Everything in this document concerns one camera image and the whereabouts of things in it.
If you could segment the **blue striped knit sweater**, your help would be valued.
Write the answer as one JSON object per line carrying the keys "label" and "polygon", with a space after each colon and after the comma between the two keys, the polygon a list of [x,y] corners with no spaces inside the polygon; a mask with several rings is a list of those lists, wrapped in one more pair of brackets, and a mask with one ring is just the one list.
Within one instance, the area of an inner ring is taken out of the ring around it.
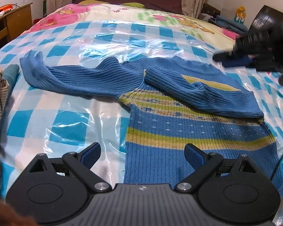
{"label": "blue striped knit sweater", "polygon": [[124,182],[176,185],[194,171],[183,151],[191,143],[228,159],[249,155],[283,188],[276,140],[253,92],[211,64],[180,57],[119,62],[97,67],[47,66],[42,53],[20,59],[34,88],[56,93],[112,97],[130,111]]}

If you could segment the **folded blue clothes pile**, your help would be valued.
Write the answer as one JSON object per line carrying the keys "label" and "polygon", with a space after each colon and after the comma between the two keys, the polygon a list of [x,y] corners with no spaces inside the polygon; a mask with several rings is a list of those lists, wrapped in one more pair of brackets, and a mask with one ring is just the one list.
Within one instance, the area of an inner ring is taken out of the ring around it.
{"label": "folded blue clothes pile", "polygon": [[240,24],[221,15],[210,18],[208,22],[239,35],[245,35],[248,32],[248,28],[244,24]]}

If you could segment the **yellow bottle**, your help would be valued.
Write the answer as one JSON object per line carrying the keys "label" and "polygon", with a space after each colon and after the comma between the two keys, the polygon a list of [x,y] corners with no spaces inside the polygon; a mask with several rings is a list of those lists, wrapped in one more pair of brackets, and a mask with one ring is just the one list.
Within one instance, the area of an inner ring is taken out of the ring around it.
{"label": "yellow bottle", "polygon": [[246,18],[246,10],[243,6],[237,8],[234,21],[239,24],[244,24]]}

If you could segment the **yellow green pillow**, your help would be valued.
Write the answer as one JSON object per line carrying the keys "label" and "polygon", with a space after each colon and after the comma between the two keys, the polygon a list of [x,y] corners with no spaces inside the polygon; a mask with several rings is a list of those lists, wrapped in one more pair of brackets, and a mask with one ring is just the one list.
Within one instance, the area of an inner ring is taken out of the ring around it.
{"label": "yellow green pillow", "polygon": [[129,7],[133,7],[133,8],[145,8],[144,4],[141,3],[137,3],[137,2],[128,2],[128,3],[122,3],[123,6],[129,6]]}

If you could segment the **cartoon print quilt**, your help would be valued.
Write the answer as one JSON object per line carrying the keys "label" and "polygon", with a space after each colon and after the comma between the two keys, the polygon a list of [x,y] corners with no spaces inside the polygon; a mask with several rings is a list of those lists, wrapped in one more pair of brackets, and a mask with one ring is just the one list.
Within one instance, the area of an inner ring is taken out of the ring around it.
{"label": "cartoon print quilt", "polygon": [[185,15],[106,3],[68,4],[41,19],[24,33],[66,26],[75,22],[112,20],[176,29],[221,50],[232,48],[238,36],[235,32]]}

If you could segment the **wooden side cabinet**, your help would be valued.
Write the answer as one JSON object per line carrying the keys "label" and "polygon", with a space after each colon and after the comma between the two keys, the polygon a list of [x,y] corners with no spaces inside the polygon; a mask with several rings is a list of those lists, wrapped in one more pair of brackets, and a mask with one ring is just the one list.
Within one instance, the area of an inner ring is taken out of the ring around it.
{"label": "wooden side cabinet", "polygon": [[32,27],[31,4],[0,16],[0,49]]}

